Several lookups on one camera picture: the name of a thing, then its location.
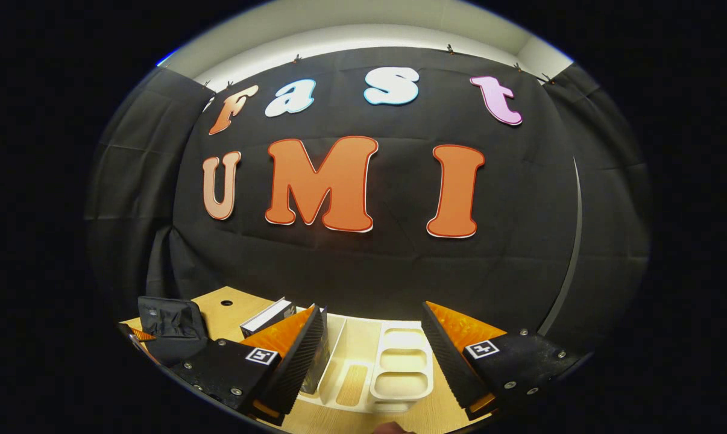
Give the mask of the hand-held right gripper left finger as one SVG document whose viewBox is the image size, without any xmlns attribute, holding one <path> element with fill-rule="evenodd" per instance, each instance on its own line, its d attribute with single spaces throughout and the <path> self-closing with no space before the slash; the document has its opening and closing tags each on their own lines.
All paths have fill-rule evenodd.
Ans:
<svg viewBox="0 0 727 434">
<path fill-rule="evenodd" d="M 311 305 L 242 342 L 209 341 L 178 363 L 177 376 L 245 417 L 282 420 L 313 365 L 323 315 Z"/>
</svg>

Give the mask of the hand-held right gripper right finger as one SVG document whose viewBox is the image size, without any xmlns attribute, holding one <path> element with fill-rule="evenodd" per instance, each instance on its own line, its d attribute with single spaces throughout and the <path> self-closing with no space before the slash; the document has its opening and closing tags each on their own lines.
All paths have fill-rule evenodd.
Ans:
<svg viewBox="0 0 727 434">
<path fill-rule="evenodd" d="M 537 401 L 587 360 L 537 333 L 505 332 L 438 303 L 421 328 L 448 386 L 471 421 Z"/>
</svg>

